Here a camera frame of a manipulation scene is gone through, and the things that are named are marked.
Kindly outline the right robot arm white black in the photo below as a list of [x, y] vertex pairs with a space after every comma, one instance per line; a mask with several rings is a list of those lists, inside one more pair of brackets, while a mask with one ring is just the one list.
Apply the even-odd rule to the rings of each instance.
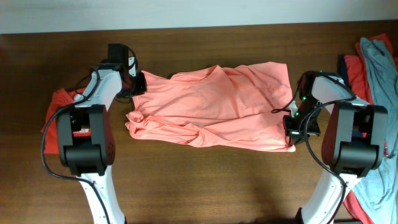
[[302, 102], [283, 108], [285, 135], [294, 146], [305, 143], [323, 169], [295, 221], [333, 223], [350, 190], [382, 163], [387, 109], [362, 100], [336, 73], [305, 72], [294, 95]]

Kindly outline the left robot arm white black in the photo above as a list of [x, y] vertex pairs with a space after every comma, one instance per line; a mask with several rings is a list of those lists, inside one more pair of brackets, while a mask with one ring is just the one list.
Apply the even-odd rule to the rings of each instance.
[[108, 56], [91, 68], [90, 82], [73, 102], [55, 115], [60, 162], [70, 180], [81, 184], [94, 223], [126, 223], [112, 178], [116, 145], [109, 108], [115, 98], [129, 99], [147, 91], [133, 50], [109, 44]]

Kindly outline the coral pink t-shirt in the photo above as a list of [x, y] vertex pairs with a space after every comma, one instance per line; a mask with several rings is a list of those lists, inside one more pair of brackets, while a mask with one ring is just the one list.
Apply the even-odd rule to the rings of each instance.
[[134, 139], [193, 147], [229, 146], [294, 152], [284, 113], [292, 99], [287, 65], [215, 65], [163, 78], [144, 72], [147, 91], [133, 97], [126, 127]]

